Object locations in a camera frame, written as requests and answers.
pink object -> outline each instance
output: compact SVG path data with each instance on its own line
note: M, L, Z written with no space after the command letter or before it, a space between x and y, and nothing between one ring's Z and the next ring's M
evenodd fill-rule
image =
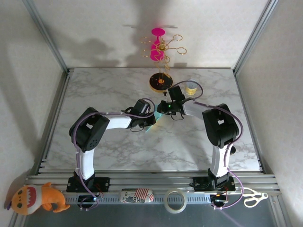
M153 61L161 61L164 58L164 52L157 50L157 45L159 47L160 43L160 36L165 34L165 31L162 28L154 28L151 33L157 36L156 41L151 46L151 55L150 58Z

black round base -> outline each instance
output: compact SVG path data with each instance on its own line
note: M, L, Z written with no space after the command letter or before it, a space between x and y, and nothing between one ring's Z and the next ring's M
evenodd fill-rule
M155 73L150 78L150 86L156 92L163 92L172 86L172 78L162 72Z

yellow cup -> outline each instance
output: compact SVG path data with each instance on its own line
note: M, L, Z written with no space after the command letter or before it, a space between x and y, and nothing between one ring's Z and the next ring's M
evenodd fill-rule
M186 83L186 87L185 87L186 94L188 94L189 96L193 96L196 93L196 91L197 91L197 87L198 87L197 84L191 83L191 82L187 82Z

tape roll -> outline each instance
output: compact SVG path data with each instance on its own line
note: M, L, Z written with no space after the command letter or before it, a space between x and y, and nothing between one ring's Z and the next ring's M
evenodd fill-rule
M174 192L178 193L178 194L182 197L182 200L183 200L182 206L181 206L179 209L177 209L177 210L171 208L171 207L169 206L168 202L167 202L167 199L168 199L169 195L172 194L172 193L174 193ZM187 200L186 200L186 198L185 198L185 194L184 194L184 192L182 192L180 189L178 189L178 188L173 188L173 189L171 189L171 190L168 190L168 191L165 193L165 196L164 196L164 207L165 207L165 209L166 209L169 213L171 213L171 214L179 214L179 213L181 213L182 211L184 211L186 205L187 205Z
M187 82L186 83L186 87L185 87L186 94L188 94L189 96L193 96L196 93L196 91L197 91L197 87L198 87L197 84L191 83L191 82Z

white marble table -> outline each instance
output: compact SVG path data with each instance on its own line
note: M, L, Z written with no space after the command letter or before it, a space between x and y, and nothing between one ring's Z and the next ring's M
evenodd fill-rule
M65 95L53 141L43 164L47 170L75 167L75 148L69 128L90 106L101 112L119 112L133 106L139 98L151 98L156 104L164 96L149 87L156 69L76 68ZM255 149L244 116L232 70L172 69L177 83L195 79L204 88L197 101L218 105L226 103L244 124L244 135L235 145L230 169L259 170ZM147 132L126 129L107 130L95 150L96 170L207 170L212 145L203 121L185 116L173 121L163 115Z

